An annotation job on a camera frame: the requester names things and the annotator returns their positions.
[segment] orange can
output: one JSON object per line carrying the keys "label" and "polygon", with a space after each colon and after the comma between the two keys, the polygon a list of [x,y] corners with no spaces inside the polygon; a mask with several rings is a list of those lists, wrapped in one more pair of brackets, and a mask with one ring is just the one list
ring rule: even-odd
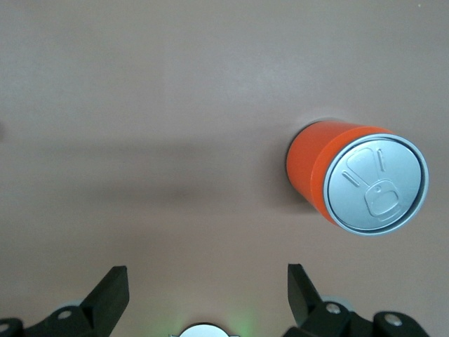
{"label": "orange can", "polygon": [[319,121],[287,154],[293,187],[326,219],[360,235],[391,232],[421,208],[429,186],[422,153],[390,130]]}

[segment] screw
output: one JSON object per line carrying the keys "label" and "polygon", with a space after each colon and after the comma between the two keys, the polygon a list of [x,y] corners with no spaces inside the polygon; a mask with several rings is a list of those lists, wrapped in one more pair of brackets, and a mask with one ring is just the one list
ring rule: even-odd
{"label": "screw", "polygon": [[393,314],[386,314],[385,315],[385,320],[387,322],[389,322],[391,325],[394,326],[401,326],[402,325],[402,321],[399,317],[397,317],[396,315]]}
{"label": "screw", "polygon": [[329,311],[331,314],[340,314],[341,313],[341,309],[338,305],[334,304],[334,303],[329,303],[326,306],[326,310]]}
{"label": "screw", "polygon": [[0,324],[0,333],[5,332],[9,329],[9,324]]}
{"label": "screw", "polygon": [[70,310],[65,310],[58,315],[58,319],[66,319],[72,316],[72,312]]}

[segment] table surface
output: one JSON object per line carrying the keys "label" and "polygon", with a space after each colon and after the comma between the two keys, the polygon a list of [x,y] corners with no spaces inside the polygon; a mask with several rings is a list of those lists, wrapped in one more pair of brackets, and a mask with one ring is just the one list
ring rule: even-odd
{"label": "table surface", "polygon": [[[127,265],[113,337],[281,337],[301,263],[363,317],[447,336],[448,17],[445,1],[2,1],[0,317],[34,324]],[[421,149],[409,224],[356,236],[293,190],[288,145],[323,118]]]}

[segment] can rim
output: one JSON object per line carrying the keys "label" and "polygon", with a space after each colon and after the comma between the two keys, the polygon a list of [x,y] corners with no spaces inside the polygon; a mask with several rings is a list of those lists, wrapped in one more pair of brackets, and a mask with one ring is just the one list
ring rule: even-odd
{"label": "can rim", "polygon": [[[418,194],[413,202],[413,204],[410,206],[410,208],[407,210],[407,212],[400,217],[397,221],[394,223],[387,225],[385,227],[381,228],[375,228],[375,229],[369,229],[369,230],[361,230],[356,229],[352,227],[349,224],[346,224],[342,222],[336,215],[335,212],[332,209],[332,206],[330,205],[329,200],[329,181],[330,177],[341,160],[343,156],[350,151],[352,148],[361,145],[366,142],[370,142],[373,140],[393,140],[396,141],[405,147],[407,147],[417,158],[420,168],[421,168],[421,182],[420,182],[420,188],[418,190]],[[424,204],[424,200],[426,199],[427,192],[429,190],[429,169],[427,167],[426,160],[423,156],[423,154],[418,150],[418,148],[412,144],[409,140],[406,140],[405,138],[401,136],[392,135],[389,133],[374,133],[368,136],[363,136],[361,138],[358,138],[352,142],[350,142],[347,146],[343,147],[338,154],[335,156],[335,158],[331,161],[328,170],[326,171],[326,175],[324,178],[324,184],[323,184],[323,196],[324,196],[324,203],[326,205],[327,211],[329,212],[330,217],[344,230],[362,235],[362,236],[375,236],[375,235],[382,235],[386,233],[393,232],[394,230],[399,229],[403,225],[405,225],[408,221],[410,221],[417,212],[421,209],[422,205]]]}

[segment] can lid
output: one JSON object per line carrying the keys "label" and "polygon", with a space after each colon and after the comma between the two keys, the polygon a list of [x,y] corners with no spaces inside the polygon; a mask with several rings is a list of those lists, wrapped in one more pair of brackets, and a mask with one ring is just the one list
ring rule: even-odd
{"label": "can lid", "polygon": [[334,158],[323,195],[333,220],[361,235],[391,232],[424,203],[429,172],[408,140],[378,133],[355,140]]}

